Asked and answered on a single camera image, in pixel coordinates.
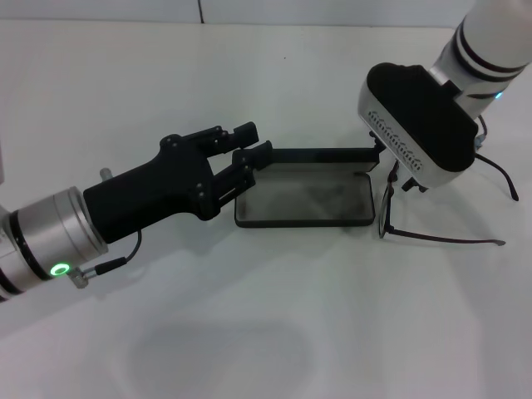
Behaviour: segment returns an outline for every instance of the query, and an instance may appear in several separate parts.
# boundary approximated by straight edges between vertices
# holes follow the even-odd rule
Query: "eyeglasses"
[[[483,157],[482,155],[477,154],[476,157],[480,160],[483,160],[488,165],[494,166],[497,170],[499,170],[505,176],[506,180],[508,181],[510,192],[512,193],[512,198],[514,200],[519,200],[519,197],[517,196],[517,192],[515,191],[514,184],[512,183],[508,174],[502,168],[500,168],[500,166],[498,166],[491,160],[488,160],[487,158]],[[381,239],[383,239],[386,233],[388,233],[388,234],[398,235],[401,237],[407,237],[410,239],[423,239],[425,241],[436,241],[438,243],[497,244],[499,246],[506,244],[505,241],[501,241],[499,239],[448,239],[444,237],[435,237],[432,235],[411,233],[409,231],[404,231],[404,230],[399,230],[399,229],[394,228],[390,224],[390,210],[392,208],[392,196],[394,194],[393,183],[397,181],[398,170],[399,170],[399,161],[396,160],[396,163],[393,166],[392,171],[388,175],[387,187],[386,187],[386,190],[384,191],[384,196],[382,198],[381,213],[379,214],[379,237]]]

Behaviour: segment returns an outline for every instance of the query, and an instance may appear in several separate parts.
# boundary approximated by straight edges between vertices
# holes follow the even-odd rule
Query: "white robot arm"
[[[478,0],[429,71],[372,68],[358,112],[417,183],[434,188],[473,163],[473,120],[530,61],[532,0]]]

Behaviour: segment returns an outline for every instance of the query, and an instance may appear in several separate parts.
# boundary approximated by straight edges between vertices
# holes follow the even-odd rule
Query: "white cylindrical arm segment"
[[[532,0],[477,0],[464,21],[471,49],[498,67],[532,62]]]

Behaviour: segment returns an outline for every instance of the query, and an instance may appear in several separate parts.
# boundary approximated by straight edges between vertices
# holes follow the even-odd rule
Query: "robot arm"
[[[254,186],[253,170],[271,163],[272,146],[266,142],[254,147],[245,160],[234,161],[217,175],[208,158],[258,140],[251,122],[233,134],[216,126],[183,137],[169,135],[153,160],[83,195],[72,187],[5,214],[0,229],[0,302],[63,274],[84,288],[84,263],[105,254],[108,244],[172,214],[212,219],[222,206]],[[120,265],[107,265],[106,271]]]
[[[474,122],[532,61],[532,1],[478,0],[429,71],[380,64],[358,113],[410,171],[434,188],[475,160]]]

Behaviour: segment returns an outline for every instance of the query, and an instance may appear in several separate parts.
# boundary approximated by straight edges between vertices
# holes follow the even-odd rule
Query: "screw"
[[[111,170],[109,168],[103,168],[102,170],[100,170],[100,177],[102,181],[106,181],[112,179],[113,174],[111,173]]]

